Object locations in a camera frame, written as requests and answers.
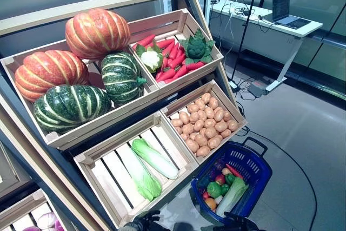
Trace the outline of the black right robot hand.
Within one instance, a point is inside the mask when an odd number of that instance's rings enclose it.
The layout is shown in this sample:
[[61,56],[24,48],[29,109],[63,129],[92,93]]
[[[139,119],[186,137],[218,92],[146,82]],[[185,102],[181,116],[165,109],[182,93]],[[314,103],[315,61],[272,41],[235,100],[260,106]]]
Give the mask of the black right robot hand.
[[248,230],[259,231],[260,230],[253,221],[251,221],[250,219],[246,217],[238,216],[230,212],[225,212],[225,217],[227,219],[230,219],[232,223],[229,225],[225,225],[223,227],[223,230],[243,230],[243,231],[248,231]]

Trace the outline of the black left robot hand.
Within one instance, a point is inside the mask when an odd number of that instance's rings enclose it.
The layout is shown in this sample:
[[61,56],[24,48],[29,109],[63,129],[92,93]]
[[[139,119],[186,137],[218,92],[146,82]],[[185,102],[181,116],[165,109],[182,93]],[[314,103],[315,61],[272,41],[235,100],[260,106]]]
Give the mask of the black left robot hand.
[[159,214],[159,210],[143,212],[118,230],[165,230],[164,227],[156,223],[159,220]]

